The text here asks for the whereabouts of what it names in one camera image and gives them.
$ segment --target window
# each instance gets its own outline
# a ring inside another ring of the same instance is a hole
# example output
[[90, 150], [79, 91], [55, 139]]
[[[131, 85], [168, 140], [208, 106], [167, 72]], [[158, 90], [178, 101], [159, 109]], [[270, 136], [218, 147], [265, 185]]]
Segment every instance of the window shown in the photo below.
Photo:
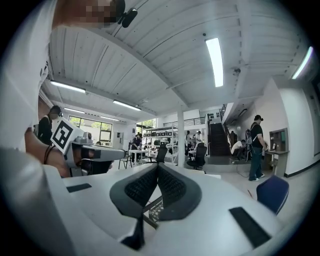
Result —
[[110, 142], [112, 133], [112, 124], [84, 119], [75, 116], [69, 116], [69, 121], [84, 132], [91, 133], [93, 143]]
[[148, 129], [148, 128], [155, 128], [157, 126], [157, 119], [150, 119], [150, 120], [146, 120], [143, 122], [137, 122], [136, 123], [136, 133], [144, 133], [145, 130], [144, 129]]

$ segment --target staircase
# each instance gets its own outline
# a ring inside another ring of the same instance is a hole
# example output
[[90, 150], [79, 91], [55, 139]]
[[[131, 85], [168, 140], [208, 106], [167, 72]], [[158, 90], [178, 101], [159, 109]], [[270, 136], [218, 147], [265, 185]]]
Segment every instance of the staircase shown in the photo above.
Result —
[[221, 123], [210, 124], [210, 156], [231, 156], [227, 135]]

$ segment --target blue chair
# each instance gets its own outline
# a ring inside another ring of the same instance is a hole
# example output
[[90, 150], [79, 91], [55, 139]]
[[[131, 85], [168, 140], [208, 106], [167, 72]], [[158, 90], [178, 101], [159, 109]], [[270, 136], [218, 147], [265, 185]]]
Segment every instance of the blue chair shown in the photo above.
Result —
[[284, 206], [289, 194], [289, 183], [275, 175], [256, 187], [257, 201], [276, 215]]

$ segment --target white pillar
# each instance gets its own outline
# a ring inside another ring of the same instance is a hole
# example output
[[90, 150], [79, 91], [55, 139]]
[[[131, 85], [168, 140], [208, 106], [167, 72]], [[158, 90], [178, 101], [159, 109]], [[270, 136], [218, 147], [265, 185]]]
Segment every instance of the white pillar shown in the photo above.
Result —
[[184, 167], [185, 163], [185, 123], [184, 112], [179, 107], [177, 110], [178, 115], [178, 166]]

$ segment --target trees outside window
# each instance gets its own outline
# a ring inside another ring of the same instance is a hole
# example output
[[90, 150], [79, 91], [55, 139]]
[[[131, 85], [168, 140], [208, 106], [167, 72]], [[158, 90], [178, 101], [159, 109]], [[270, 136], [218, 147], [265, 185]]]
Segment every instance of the trees outside window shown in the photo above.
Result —
[[112, 133], [112, 124], [106, 122], [99, 122], [89, 119], [84, 119], [76, 116], [69, 116], [69, 121], [83, 130], [89, 132], [92, 135], [93, 143], [99, 141], [110, 142]]

